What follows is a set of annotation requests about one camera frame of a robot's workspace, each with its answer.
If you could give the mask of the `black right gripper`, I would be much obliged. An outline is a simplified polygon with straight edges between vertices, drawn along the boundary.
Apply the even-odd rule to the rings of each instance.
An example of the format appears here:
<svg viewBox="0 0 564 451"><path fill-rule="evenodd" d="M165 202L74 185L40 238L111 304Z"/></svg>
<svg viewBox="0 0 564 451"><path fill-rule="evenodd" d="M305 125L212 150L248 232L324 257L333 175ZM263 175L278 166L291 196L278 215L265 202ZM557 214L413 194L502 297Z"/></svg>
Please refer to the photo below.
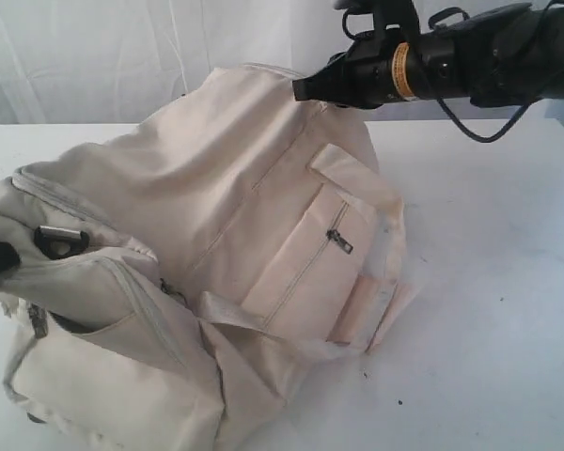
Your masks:
<svg viewBox="0 0 564 451"><path fill-rule="evenodd" d="M396 48L396 32L388 24L373 23L353 30L348 23L343 33L350 47L329 60L331 71L320 70L292 81L297 101L327 101L342 108L373 110L396 101L390 73Z"/></svg>

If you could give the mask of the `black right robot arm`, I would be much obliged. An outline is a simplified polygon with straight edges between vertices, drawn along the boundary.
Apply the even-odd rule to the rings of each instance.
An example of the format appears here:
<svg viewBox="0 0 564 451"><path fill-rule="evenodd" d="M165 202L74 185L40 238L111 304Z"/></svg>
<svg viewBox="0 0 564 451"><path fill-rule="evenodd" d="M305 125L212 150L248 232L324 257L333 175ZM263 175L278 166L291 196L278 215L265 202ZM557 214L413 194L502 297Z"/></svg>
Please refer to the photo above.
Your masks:
<svg viewBox="0 0 564 451"><path fill-rule="evenodd" d="M297 101L373 110L387 103L467 98L478 108L564 100L564 1L527 2L475 16L458 7L420 29L411 1L340 1L345 18L373 27L347 31L350 48L311 76L293 81Z"/></svg>

